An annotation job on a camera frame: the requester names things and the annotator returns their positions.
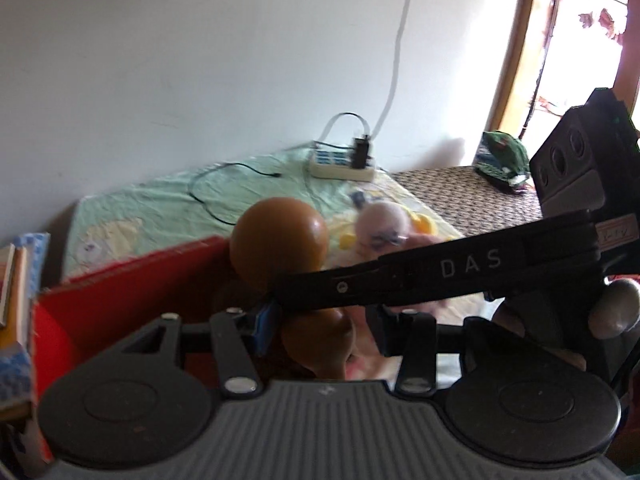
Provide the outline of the brown wooden gourd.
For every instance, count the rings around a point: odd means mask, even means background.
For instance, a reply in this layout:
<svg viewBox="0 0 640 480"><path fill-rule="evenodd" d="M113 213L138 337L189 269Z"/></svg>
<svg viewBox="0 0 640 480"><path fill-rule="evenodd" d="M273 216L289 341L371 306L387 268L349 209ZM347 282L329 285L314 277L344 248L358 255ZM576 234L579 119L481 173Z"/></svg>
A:
<svg viewBox="0 0 640 480"><path fill-rule="evenodd" d="M266 292L276 278L319 271L329 250L329 231L322 215L291 197L260 200L235 223L230 261L240 278L256 292ZM293 295L290 312L274 312L276 332L288 356L323 380L344 380L355 330L341 309L308 314L310 292Z"/></svg>

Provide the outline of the patterned brown blanket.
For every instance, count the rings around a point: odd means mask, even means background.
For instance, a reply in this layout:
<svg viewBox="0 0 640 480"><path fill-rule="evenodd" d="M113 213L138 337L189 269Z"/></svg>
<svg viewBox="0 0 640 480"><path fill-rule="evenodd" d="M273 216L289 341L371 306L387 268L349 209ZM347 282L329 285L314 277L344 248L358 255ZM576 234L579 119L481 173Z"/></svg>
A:
<svg viewBox="0 0 640 480"><path fill-rule="evenodd" d="M417 169L392 174L403 188L467 236L498 231L542 218L535 190L506 194L471 166Z"/></svg>

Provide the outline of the yellow plush toy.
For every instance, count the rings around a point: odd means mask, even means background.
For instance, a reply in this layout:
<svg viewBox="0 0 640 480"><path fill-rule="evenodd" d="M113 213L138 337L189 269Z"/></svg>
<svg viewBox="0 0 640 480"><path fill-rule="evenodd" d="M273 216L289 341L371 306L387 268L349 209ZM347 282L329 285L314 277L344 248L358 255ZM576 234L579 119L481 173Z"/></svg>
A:
<svg viewBox="0 0 640 480"><path fill-rule="evenodd" d="M420 234L437 235L438 227L436 222L427 214L418 214L417 212L409 211L409 218L412 223L413 229ZM346 250L352 248L357 240L356 234L353 232L346 232L341 235L338 241L338 247Z"/></svg>

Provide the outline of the pink plush bunny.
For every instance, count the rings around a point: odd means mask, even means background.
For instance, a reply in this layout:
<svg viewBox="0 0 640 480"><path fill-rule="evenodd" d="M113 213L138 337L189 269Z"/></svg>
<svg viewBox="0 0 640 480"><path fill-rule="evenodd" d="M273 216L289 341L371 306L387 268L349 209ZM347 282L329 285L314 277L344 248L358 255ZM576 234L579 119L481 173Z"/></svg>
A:
<svg viewBox="0 0 640 480"><path fill-rule="evenodd" d="M354 233L357 237L355 245L346 250L335 249L326 262L328 269L339 266L354 266L393 252L426 247L444 240L439 235L416 232L412 227L408 210L398 203L386 202L385 200L367 203L359 209L354 224ZM484 307L484 299L478 295L471 295L448 300L421 302L413 304L410 308L434 315L438 322L452 324L468 315L479 314ZM364 310L349 308L347 312L354 322L356 333L355 345L352 354L347 359L347 364L356 370L367 365L386 363L388 359L378 351L367 326Z"/></svg>

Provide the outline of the green cartoon bed sheet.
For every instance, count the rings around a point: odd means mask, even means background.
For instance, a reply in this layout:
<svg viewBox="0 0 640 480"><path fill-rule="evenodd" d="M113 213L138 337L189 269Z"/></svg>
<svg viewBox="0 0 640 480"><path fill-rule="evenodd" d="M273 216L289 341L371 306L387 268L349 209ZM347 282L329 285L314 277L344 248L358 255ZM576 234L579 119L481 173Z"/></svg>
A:
<svg viewBox="0 0 640 480"><path fill-rule="evenodd" d="M268 197L294 197L314 206L326 219L333 245L352 228L357 192L427 214L443 238L461 237L386 172L371 182L316 179L308 172L309 153L303 146L245 162L221 162L83 198L70 224L63 278L201 238L227 237L244 211Z"/></svg>

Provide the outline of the large red cardboard box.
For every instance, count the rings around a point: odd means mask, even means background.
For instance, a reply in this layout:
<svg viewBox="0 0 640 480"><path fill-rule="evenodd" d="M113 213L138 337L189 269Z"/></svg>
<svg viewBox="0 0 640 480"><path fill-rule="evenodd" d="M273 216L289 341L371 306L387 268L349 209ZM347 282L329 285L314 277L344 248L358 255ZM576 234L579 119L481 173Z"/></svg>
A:
<svg viewBox="0 0 640 480"><path fill-rule="evenodd" d="M166 460L192 445L227 400L175 367L163 373L122 342L164 313L186 323L246 307L221 237L115 263L43 294L35 308L37 425L50 454L97 470Z"/></svg>

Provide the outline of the black power adapter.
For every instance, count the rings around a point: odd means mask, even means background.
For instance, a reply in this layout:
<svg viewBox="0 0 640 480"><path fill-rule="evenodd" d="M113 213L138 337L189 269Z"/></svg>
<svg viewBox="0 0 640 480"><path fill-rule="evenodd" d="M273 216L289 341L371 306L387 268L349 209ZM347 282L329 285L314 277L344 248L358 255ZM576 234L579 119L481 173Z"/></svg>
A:
<svg viewBox="0 0 640 480"><path fill-rule="evenodd" d="M363 170L367 168L370 159L370 147L370 136L367 134L354 139L350 149L350 166L352 169Z"/></svg>

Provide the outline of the white power strip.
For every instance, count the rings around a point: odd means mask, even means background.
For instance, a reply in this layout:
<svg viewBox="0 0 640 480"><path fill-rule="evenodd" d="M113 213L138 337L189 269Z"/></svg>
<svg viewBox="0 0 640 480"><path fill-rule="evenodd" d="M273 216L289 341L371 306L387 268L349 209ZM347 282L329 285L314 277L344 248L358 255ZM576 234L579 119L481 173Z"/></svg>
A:
<svg viewBox="0 0 640 480"><path fill-rule="evenodd" d="M364 168L354 168L346 151L317 150L311 156L309 173L317 179L371 182L376 167L374 162L368 162Z"/></svg>

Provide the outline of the stack of books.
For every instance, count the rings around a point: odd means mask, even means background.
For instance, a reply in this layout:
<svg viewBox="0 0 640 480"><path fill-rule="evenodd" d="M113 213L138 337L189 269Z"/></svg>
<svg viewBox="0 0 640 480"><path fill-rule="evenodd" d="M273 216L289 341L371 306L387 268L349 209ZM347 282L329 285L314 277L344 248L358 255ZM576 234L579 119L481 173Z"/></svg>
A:
<svg viewBox="0 0 640 480"><path fill-rule="evenodd" d="M1 421L26 417L34 397L29 345L32 306L49 248L49 233L26 233L1 248Z"/></svg>

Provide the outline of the wooden door frame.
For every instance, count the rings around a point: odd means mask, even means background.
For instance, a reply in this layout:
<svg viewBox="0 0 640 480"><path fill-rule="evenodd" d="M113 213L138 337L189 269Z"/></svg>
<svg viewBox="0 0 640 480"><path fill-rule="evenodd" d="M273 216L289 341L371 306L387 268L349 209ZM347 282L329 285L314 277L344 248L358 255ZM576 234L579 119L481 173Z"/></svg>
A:
<svg viewBox="0 0 640 480"><path fill-rule="evenodd" d="M556 17L556 0L518 0L506 59L487 121L520 136L537 92Z"/></svg>

